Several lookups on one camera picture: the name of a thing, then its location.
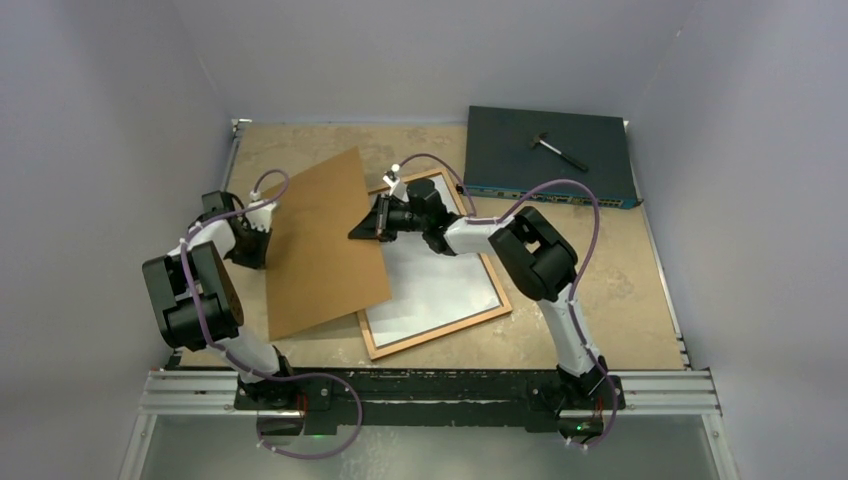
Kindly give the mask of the brown backing board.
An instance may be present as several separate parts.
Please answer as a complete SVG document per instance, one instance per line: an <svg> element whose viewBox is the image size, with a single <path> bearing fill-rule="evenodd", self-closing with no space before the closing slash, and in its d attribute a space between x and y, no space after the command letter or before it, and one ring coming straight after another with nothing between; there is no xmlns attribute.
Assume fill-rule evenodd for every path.
<svg viewBox="0 0 848 480"><path fill-rule="evenodd" d="M266 255L270 339L390 300L380 245L348 237L370 206L358 148L291 178L274 214Z"/></svg>

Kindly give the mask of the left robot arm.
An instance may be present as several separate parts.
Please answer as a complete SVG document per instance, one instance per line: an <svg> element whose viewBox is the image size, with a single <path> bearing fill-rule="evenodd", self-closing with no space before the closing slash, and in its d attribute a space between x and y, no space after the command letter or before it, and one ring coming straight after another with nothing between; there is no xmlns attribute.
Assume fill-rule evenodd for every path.
<svg viewBox="0 0 848 480"><path fill-rule="evenodd" d="M246 326L244 309L225 264L263 270L278 203L257 192L249 204L234 194L203 196L204 210L177 247L147 260L142 274L159 332L172 348L208 350L238 371L244 386L259 385L272 408L297 399L298 382L279 350Z"/></svg>

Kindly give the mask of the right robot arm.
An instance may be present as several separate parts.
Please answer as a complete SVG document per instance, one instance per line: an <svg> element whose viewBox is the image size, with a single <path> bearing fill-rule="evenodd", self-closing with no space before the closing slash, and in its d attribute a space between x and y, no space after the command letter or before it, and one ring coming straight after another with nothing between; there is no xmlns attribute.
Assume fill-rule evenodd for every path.
<svg viewBox="0 0 848 480"><path fill-rule="evenodd" d="M496 257L513 284L535 301L552 336L564 399L584 407L601 391L607 368L591 339L576 288L582 268L562 234L534 207L516 203L500 218L454 213L429 179L410 182L405 199L381 193L347 234L351 240L393 242L418 232L435 253Z"/></svg>

